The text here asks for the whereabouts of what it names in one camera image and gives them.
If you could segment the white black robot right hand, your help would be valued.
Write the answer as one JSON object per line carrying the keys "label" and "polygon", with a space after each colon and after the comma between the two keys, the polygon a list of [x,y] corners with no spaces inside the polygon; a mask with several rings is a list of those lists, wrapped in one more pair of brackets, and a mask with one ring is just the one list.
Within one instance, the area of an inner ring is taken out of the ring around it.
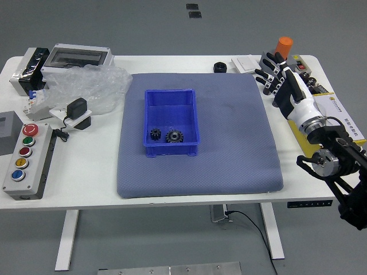
{"label": "white black robot right hand", "polygon": [[265,95],[273,95],[274,103],[285,119],[293,121],[303,134],[326,125],[324,115],[300,75],[293,72],[278,52],[267,53],[262,60],[268,70],[255,69],[255,80],[264,86]]}

